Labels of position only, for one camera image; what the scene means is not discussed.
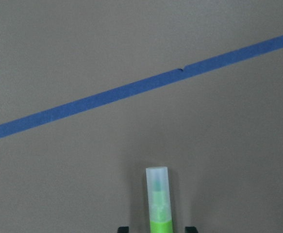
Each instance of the gray surface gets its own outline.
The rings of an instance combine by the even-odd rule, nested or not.
[[[0,1],[0,123],[283,34],[277,1]],[[283,50],[0,139],[0,233],[283,233]]]

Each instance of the black object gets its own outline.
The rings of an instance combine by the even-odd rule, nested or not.
[[[196,227],[185,227],[185,233],[199,233],[198,229]],[[130,228],[129,227],[119,227],[117,229],[117,233],[129,233]]]

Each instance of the blue tape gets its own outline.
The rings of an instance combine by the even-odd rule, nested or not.
[[[283,35],[0,125],[0,138],[283,48]]]

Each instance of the blue painter's tape strip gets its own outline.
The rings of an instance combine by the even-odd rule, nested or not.
[[[0,138],[283,48],[283,35],[0,125]]]

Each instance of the green marker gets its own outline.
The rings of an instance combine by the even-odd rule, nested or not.
[[[151,233],[173,233],[167,167],[146,169]]]

